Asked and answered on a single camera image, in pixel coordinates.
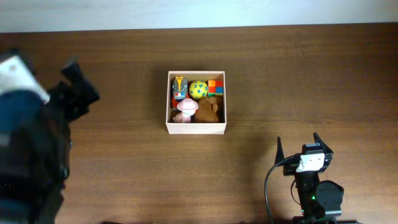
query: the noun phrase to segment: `pink hat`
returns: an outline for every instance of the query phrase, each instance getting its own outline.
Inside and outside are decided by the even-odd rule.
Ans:
[[[192,99],[184,99],[179,102],[177,105],[177,109],[182,110],[197,110],[199,108],[198,103],[193,101]]]

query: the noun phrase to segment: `toy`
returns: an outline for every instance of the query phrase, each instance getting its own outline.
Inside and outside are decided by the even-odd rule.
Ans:
[[[200,100],[199,109],[195,113],[195,121],[197,123],[218,123],[219,113],[223,108],[223,100],[221,97],[212,96],[205,97]]]
[[[222,80],[209,80],[208,96],[223,96],[224,85]]]
[[[184,77],[175,77],[172,81],[172,108],[176,109],[178,103],[188,97],[187,79]]]
[[[195,114],[198,109],[198,103],[192,99],[184,99],[178,103],[177,108],[181,113],[177,114],[173,120],[176,123],[191,123],[191,116]]]
[[[203,99],[208,92],[207,84],[203,81],[194,81],[189,86],[189,94],[196,100]]]

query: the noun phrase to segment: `wire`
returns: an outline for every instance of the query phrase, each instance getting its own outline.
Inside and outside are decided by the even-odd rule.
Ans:
[[[271,167],[271,169],[269,169],[267,177],[264,181],[264,196],[266,198],[266,209],[267,209],[267,213],[268,213],[268,217],[269,217],[269,221],[271,222],[271,224],[274,224],[274,220],[272,219],[272,215],[271,215],[271,210],[269,208],[269,204],[268,204],[268,194],[267,194],[267,183],[268,183],[268,178],[271,175],[272,171],[274,171],[274,169],[276,167],[281,166],[283,163],[287,162],[288,160],[294,158],[293,156],[289,156],[288,158],[284,159],[283,161],[278,162],[277,164],[275,164],[273,167]]]
[[[290,186],[290,194],[292,195],[293,200],[294,200],[298,205],[301,206],[301,204],[298,203],[298,202],[296,201],[296,199],[294,199],[294,196],[293,196],[293,185],[294,185],[294,183],[296,183],[296,180],[293,180],[292,185]]]

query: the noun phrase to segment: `yellow and blue ball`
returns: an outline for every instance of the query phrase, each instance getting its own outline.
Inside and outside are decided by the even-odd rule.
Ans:
[[[209,91],[209,88],[207,87],[207,84],[203,81],[194,81],[190,86],[189,86],[189,94],[192,96],[192,98],[196,100],[200,100],[204,98]]]

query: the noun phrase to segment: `rubik's cube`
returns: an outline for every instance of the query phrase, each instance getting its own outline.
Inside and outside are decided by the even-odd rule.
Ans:
[[[222,80],[209,80],[208,96],[222,96],[224,85]]]

